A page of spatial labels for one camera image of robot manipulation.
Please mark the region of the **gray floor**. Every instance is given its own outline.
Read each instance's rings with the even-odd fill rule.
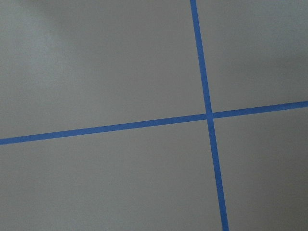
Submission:
[[[306,1],[198,0],[213,111],[308,100]],[[205,113],[189,0],[0,0],[0,139]],[[308,109],[215,119],[231,231],[308,229]],[[206,121],[0,146],[0,230],[220,231]]]

